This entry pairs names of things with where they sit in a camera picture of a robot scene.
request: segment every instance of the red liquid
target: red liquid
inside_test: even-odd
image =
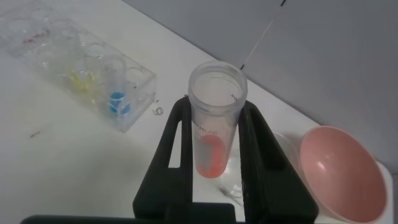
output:
[[[200,175],[206,177],[206,178],[216,178],[219,177],[221,174],[223,174],[226,164],[227,164],[227,152],[224,146],[223,141],[213,135],[213,134],[208,134],[206,136],[203,136],[200,141],[203,144],[208,144],[212,146],[212,154],[211,154],[211,167],[210,170],[203,169],[199,166],[197,166],[197,171]]]

